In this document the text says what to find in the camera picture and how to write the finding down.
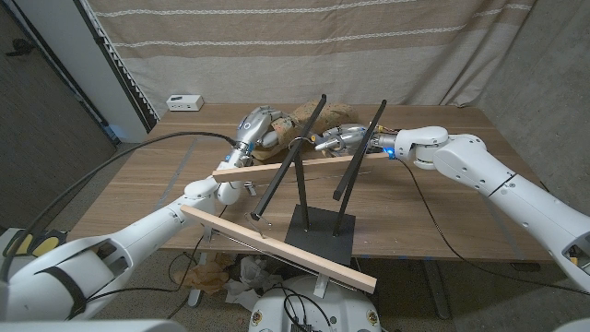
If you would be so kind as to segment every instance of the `black cable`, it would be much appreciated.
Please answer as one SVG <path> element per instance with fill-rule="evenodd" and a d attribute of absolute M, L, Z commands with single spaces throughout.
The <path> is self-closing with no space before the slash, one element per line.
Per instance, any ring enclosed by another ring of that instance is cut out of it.
<path fill-rule="evenodd" d="M 315 307 L 320 311 L 320 313 L 322 313 L 322 315 L 324 316 L 325 322 L 328 324 L 328 327 L 330 328 L 330 330 L 332 330 L 332 324 L 330 324 L 330 320 L 328 319 L 328 316 L 325 314 L 324 310 L 322 309 L 322 307 L 320 307 L 316 302 L 314 302 L 312 299 L 310 299 L 309 297 L 303 295 L 303 294 L 289 294 L 287 295 L 287 297 L 285 298 L 285 300 L 283 301 L 283 307 L 285 308 L 285 312 L 287 313 L 287 316 L 289 317 L 289 319 L 291 318 L 289 311 L 287 310 L 287 299 L 291 296 L 301 296 L 303 299 L 311 302 L 313 305 L 315 305 Z M 302 331 L 305 331 L 305 328 L 303 328 L 303 326 L 300 326 L 298 323 L 295 323 L 295 325 L 298 328 L 301 328 Z"/>
<path fill-rule="evenodd" d="M 186 294 L 186 298 L 184 298 L 183 302 L 176 307 L 176 309 L 174 309 L 173 312 L 171 312 L 168 317 L 166 317 L 166 319 L 171 319 L 174 317 L 175 314 L 178 314 L 179 311 L 181 311 L 181 309 L 183 309 L 184 305 L 188 302 L 188 298 L 189 296 L 191 296 L 191 292 L 189 291 L 188 294 Z"/>
<path fill-rule="evenodd" d="M 479 269 L 481 271 L 490 273 L 493 276 L 502 277 L 502 278 L 506 278 L 506 279 L 510 279 L 510 280 L 514 280 L 514 281 L 520 281 L 520 282 L 524 282 L 524 283 L 529 283 L 529 284 L 533 284 L 533 285 L 543 286 L 543 287 L 550 287 L 550 288 L 558 289 L 558 290 L 573 291 L 573 292 L 577 292 L 577 293 L 584 294 L 584 295 L 590 295 L 590 292 L 587 292 L 585 290 L 577 290 L 577 289 L 570 288 L 570 287 L 565 287 L 565 286 L 551 285 L 551 284 L 548 284 L 548 283 L 545 283 L 545 282 L 539 282 L 539 281 L 533 281 L 533 280 L 527 280 L 527 279 L 520 279 L 520 278 L 517 278 L 517 277 L 512 277 L 512 276 L 508 276 L 508 275 L 505 275 L 505 274 L 502 274 L 502 273 L 494 272 L 494 271 L 488 270 L 488 269 L 486 269 L 484 267 L 480 267 L 479 265 L 477 265 L 477 264 L 475 264 L 475 263 L 473 263 L 471 261 L 468 261 L 467 259 L 465 259 L 464 257 L 462 257 L 459 253 L 456 252 L 456 250 L 446 240 L 446 237 L 444 237 L 443 231 L 441 231 L 441 227 L 439 226 L 438 222 L 436 222 L 436 219 L 432 215 L 431 208 L 428 206 L 428 203 L 426 202 L 426 198 L 424 197 L 424 195 L 422 194 L 422 191 L 420 190 L 420 187 L 418 185 L 418 181 L 416 181 L 416 177 L 414 176 L 414 172 L 409 169 L 409 167 L 406 165 L 405 162 L 403 162 L 402 160 L 399 160 L 399 161 L 402 164 L 404 164 L 404 166 L 406 167 L 407 171 L 412 176 L 412 180 L 414 180 L 414 184 L 416 185 L 416 189 L 418 189 L 418 193 L 420 194 L 420 197 L 422 198 L 422 202 L 424 202 L 424 206 L 428 210 L 429 215 L 431 215 L 431 219 L 432 219 L 432 223 L 434 223 L 434 227 L 436 227 L 436 230 L 441 235 L 441 238 L 444 241 L 444 243 L 446 244 L 446 246 L 449 247 L 449 249 L 451 249 L 451 251 L 453 252 L 453 254 L 455 254 L 459 259 L 461 259 L 465 263 L 468 263 L 470 266 L 475 267 L 476 269 Z"/>
<path fill-rule="evenodd" d="M 195 265 L 197 265 L 198 263 L 196 262 L 194 257 L 191 257 L 187 252 L 183 252 L 182 254 L 178 254 L 176 257 L 174 257 L 174 259 L 172 259 L 172 261 L 168 264 L 168 279 L 172 282 L 172 283 L 176 283 L 176 281 L 174 281 L 174 279 L 172 278 L 172 265 L 174 264 L 174 262 L 176 262 L 176 260 L 182 256 L 187 257 L 188 259 L 190 259 L 191 261 L 193 261 L 193 263 L 195 263 Z"/>
<path fill-rule="evenodd" d="M 22 235 L 14 242 L 14 244 L 12 245 L 12 247 L 10 248 L 10 250 L 8 251 L 4 262 L 2 263 L 2 268 L 0 269 L 0 277 L 1 277 L 2 281 L 8 283 L 8 270 L 10 269 L 10 264 L 12 264 L 12 260 L 15 257 L 15 254 L 17 253 L 18 248 L 20 248 L 20 246 L 22 245 L 22 243 L 25 241 L 25 239 L 27 238 L 27 235 L 32 231 L 32 229 L 37 225 L 37 223 L 43 218 L 43 216 L 45 216 L 45 214 L 51 208 L 53 208 L 60 200 L 62 200 L 65 196 L 67 196 L 77 186 L 79 186 L 80 184 L 82 184 L 83 182 L 85 182 L 87 179 L 89 179 L 90 177 L 92 177 L 98 171 L 102 170 L 103 168 L 105 168 L 106 166 L 108 166 L 109 164 L 111 164 L 113 161 L 118 160 L 122 156 L 124 156 L 124 155 L 126 155 L 126 154 L 128 154 L 128 153 L 130 153 L 132 151 L 135 151 L 138 148 L 142 148 L 142 147 L 147 146 L 147 145 L 152 144 L 152 143 L 160 142 L 161 140 L 164 140 L 164 139 L 167 139 L 167 138 L 177 137 L 177 136 L 189 136 L 189 135 L 219 137 L 219 138 L 223 138 L 223 139 L 227 140 L 232 146 L 235 146 L 236 145 L 236 141 L 235 140 L 231 139 L 228 136 L 222 135 L 222 134 L 208 133 L 208 132 L 178 132 L 178 133 L 172 133 L 172 134 L 168 134 L 168 135 L 159 136 L 159 137 L 156 137 L 156 138 L 149 139 L 149 140 L 147 140 L 147 141 L 145 141 L 143 143 L 138 144 L 135 147 L 132 147 L 132 148 L 126 150 L 126 151 L 123 151 L 123 152 L 115 155 L 114 157 L 111 157 L 110 159 L 104 161 L 97 168 L 95 168 L 94 170 L 88 172 L 86 175 L 82 176 L 74 184 L 70 185 L 67 189 L 65 189 L 62 194 L 60 194 L 58 197 L 56 197 L 46 208 L 43 209 L 43 211 L 41 211 L 41 213 L 39 213 L 39 215 L 29 224 L 29 226 L 27 226 L 27 228 L 25 229 L 25 231 L 22 232 Z"/>
<path fill-rule="evenodd" d="M 191 256 L 195 256 L 196 248 L 198 248 L 198 246 L 202 240 L 203 240 L 203 236 L 201 236 L 199 241 L 196 243 L 195 249 L 193 249 L 193 253 L 191 254 Z M 186 266 L 186 270 L 184 271 L 183 278 L 181 279 L 181 282 L 178 284 L 178 287 L 175 290 L 167 290 L 167 289 L 161 289 L 161 288 L 155 288 L 155 287 L 131 287 L 131 288 L 120 289 L 120 290 L 111 290 L 111 291 L 104 292 L 103 294 L 100 294 L 100 295 L 91 296 L 86 300 L 86 303 L 92 302 L 94 300 L 98 300 L 98 299 L 103 298 L 105 296 L 117 294 L 117 293 L 124 292 L 124 291 L 163 291 L 163 292 L 179 291 L 183 287 L 184 279 L 186 279 L 186 275 L 188 274 L 188 271 L 191 268 L 192 262 L 193 262 L 192 260 L 188 261 L 188 265 Z M 68 316 L 66 318 L 66 320 L 70 320 L 73 317 L 75 317 L 76 315 L 80 314 L 81 309 L 82 309 L 82 307 L 77 308 L 70 316 Z"/>
<path fill-rule="evenodd" d="M 221 218 L 221 216 L 223 216 L 223 212 L 225 212 L 225 210 L 228 208 L 228 206 L 226 205 L 222 210 L 221 213 L 219 213 L 219 217 Z M 174 257 L 174 259 L 172 259 L 172 261 L 170 262 L 170 264 L 168 265 L 168 278 L 172 281 L 175 282 L 174 279 L 172 279 L 171 275 L 170 275 L 170 270 L 171 270 L 171 266 L 172 263 L 174 263 L 174 261 L 178 258 L 181 257 L 183 255 L 186 255 L 189 258 L 189 262 L 192 261 L 193 263 L 195 263 L 195 265 L 198 265 L 198 263 L 195 260 L 195 252 L 193 252 L 193 255 L 190 256 L 188 255 L 186 252 L 183 252 L 180 255 L 177 255 L 176 257 Z M 189 291 L 189 293 L 186 295 L 186 298 L 178 305 L 178 307 L 176 307 L 176 309 L 174 309 L 173 312 L 171 312 L 167 319 L 171 319 L 174 317 L 175 314 L 177 314 L 179 311 L 181 311 L 181 309 L 183 309 L 184 305 L 188 302 L 188 298 L 191 296 L 191 292 Z"/>
<path fill-rule="evenodd" d="M 273 286 L 270 290 L 274 290 L 274 289 L 282 289 L 283 293 L 285 294 L 285 298 L 287 298 L 287 292 L 286 291 L 290 291 L 293 294 L 298 295 L 299 298 L 299 302 L 301 302 L 301 308 L 303 309 L 303 323 L 307 324 L 307 313 L 305 313 L 305 305 L 303 304 L 303 300 L 301 299 L 301 296 L 299 296 L 299 294 L 297 292 L 295 292 L 295 290 L 292 290 L 290 288 L 284 287 L 283 284 L 281 282 L 278 283 L 278 286 Z M 293 303 L 291 303 L 291 299 L 289 299 L 289 303 L 291 304 L 291 309 L 293 310 L 293 314 L 295 314 L 295 318 L 297 318 L 297 313 L 295 312 L 295 308 L 293 308 Z"/>

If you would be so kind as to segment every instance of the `crumpled paper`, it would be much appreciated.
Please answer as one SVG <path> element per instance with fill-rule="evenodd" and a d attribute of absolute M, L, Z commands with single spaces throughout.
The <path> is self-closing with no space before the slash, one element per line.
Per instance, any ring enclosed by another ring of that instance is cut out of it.
<path fill-rule="evenodd" d="M 270 275 L 264 271 L 264 268 L 266 268 L 266 261 L 259 256 L 243 258 L 240 262 L 240 281 L 231 279 L 223 286 L 228 290 L 225 302 L 241 304 L 252 311 L 260 298 L 254 289 L 261 288 L 263 291 L 268 291 L 283 280 L 279 275 Z"/>
<path fill-rule="evenodd" d="M 211 295 L 223 288 L 230 275 L 225 268 L 235 263 L 234 258 L 227 254 L 207 254 L 206 262 L 197 265 L 186 274 L 183 285 L 194 287 Z M 174 273 L 174 281 L 180 283 L 184 271 Z"/>

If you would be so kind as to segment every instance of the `table leg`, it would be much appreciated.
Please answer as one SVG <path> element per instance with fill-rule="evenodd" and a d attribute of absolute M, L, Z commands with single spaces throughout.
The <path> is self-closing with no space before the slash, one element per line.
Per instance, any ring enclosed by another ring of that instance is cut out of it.
<path fill-rule="evenodd" d="M 439 266 L 436 264 L 436 261 L 432 260 L 422 261 L 422 265 L 426 271 L 426 280 L 431 289 L 436 314 L 441 319 L 451 318 L 451 309 L 449 308 L 449 302 L 446 300 L 443 278 L 441 277 Z"/>
<path fill-rule="evenodd" d="M 207 262 L 207 253 L 201 253 L 201 256 L 199 257 L 199 264 L 198 265 L 204 265 Z M 203 292 L 201 290 L 198 289 L 191 289 L 191 292 L 188 295 L 188 301 L 186 302 L 186 304 L 188 306 L 190 306 L 191 308 L 196 308 L 199 303 L 201 302 L 201 299 L 203 298 Z"/>

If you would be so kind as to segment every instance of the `door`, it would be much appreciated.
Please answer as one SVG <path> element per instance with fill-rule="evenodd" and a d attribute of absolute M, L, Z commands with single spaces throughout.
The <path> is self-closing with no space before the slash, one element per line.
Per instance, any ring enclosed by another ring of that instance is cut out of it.
<path fill-rule="evenodd" d="M 27 37 L 0 7 L 0 226 L 25 227 L 115 147 L 39 50 L 6 55 Z"/>

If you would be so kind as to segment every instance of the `white box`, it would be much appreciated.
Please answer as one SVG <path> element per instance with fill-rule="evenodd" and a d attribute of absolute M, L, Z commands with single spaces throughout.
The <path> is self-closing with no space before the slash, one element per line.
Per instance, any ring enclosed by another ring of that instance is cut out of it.
<path fill-rule="evenodd" d="M 203 106 L 201 95 L 171 95 L 166 101 L 171 111 L 198 111 Z"/>

